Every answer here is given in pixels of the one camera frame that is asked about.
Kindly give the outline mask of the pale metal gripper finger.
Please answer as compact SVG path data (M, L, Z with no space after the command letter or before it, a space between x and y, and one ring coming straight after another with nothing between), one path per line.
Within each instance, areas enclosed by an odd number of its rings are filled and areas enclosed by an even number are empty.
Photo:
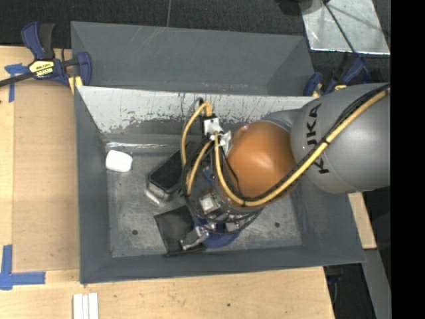
M189 250L197 245L200 245L209 237L209 231L204 227L194 227L194 229L186 235L184 239L180 240L181 248Z

